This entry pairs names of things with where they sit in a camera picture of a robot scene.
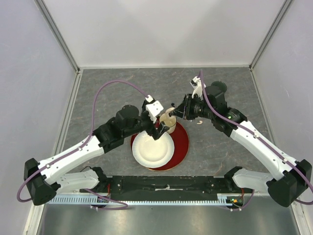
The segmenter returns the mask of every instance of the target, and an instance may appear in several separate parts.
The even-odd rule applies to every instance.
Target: red plate
[[[131,148],[133,147],[133,142],[136,135],[133,135],[131,137]],[[170,136],[173,139],[174,142],[174,154],[172,156],[172,158],[170,159],[170,161],[158,168],[148,168],[151,170],[169,170],[172,169],[173,167],[177,166],[179,163],[182,162],[182,160],[184,160],[184,158],[187,155],[188,152],[188,148],[189,148],[189,138],[187,135],[186,130],[183,128],[183,126],[181,124],[179,124],[178,122],[176,123],[176,128],[175,131],[173,133],[170,134]]]

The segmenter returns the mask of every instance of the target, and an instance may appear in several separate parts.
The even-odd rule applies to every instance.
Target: gray marble surface
[[[197,75],[196,68],[164,69],[102,69],[84,70],[71,116],[65,148],[84,139],[90,129],[93,97],[99,87],[113,79],[130,81],[159,100],[164,109],[171,103],[179,105],[185,94],[192,92],[189,81]],[[268,138],[265,120],[248,68],[204,68],[206,84],[223,81],[228,90],[225,98],[230,107],[240,110]],[[99,95],[96,104],[95,128],[115,116],[125,104],[141,108],[144,96],[125,84],[112,84]],[[151,171],[132,156],[130,138],[123,146],[78,166],[100,166],[107,175],[214,175],[222,176],[234,166],[266,171],[264,166],[244,147],[217,131],[209,120],[179,122],[186,129],[190,147],[185,160],[168,171]]]

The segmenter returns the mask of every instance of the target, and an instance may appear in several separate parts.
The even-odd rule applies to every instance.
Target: white cup
[[[175,131],[175,128],[176,128],[176,117],[175,116],[171,116],[171,117],[169,116],[169,113],[171,111],[173,111],[174,109],[175,109],[174,107],[167,109],[165,111],[165,113],[160,116],[160,119],[159,119],[160,122],[163,121],[164,124],[170,128],[167,131],[168,134],[173,133]]]

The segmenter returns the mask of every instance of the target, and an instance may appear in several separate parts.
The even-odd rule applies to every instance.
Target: white wall
[[[248,65],[284,0],[45,0],[81,67]]]
[[[19,203],[24,162],[51,155],[74,71],[32,0],[0,7],[0,230],[22,234],[31,202]],[[25,190],[23,198],[29,194]]]
[[[276,144],[313,164],[313,2],[295,0],[255,68]],[[312,193],[306,191],[307,201]],[[313,206],[306,207],[313,226]]]

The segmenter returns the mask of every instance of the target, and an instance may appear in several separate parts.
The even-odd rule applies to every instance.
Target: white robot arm
[[[193,120],[197,117],[210,119],[217,130],[244,146],[269,171],[269,173],[261,173],[237,166],[225,177],[240,188],[268,192],[278,204],[284,207],[289,206],[308,188],[308,184],[294,168],[310,180],[311,164],[306,160],[298,162],[281,151],[266,139],[240,111],[228,107],[224,97],[227,86],[223,82],[213,82],[211,86],[206,87],[204,83],[201,83],[200,77],[201,74],[190,81],[194,92],[185,95],[183,102],[170,115],[186,120]],[[205,94],[208,100],[202,99],[202,94]]]
[[[68,172],[94,157],[121,146],[126,137],[136,133],[146,131],[157,140],[168,130],[163,122],[158,128],[155,127],[162,110],[160,102],[149,95],[143,103],[141,115],[135,106],[126,105],[115,117],[95,129],[91,137],[51,158],[40,162],[35,159],[28,160],[25,163],[24,180],[39,169],[43,169],[26,184],[34,205],[44,204],[56,194],[94,188],[99,182],[106,181],[107,177],[99,167],[78,173]]]

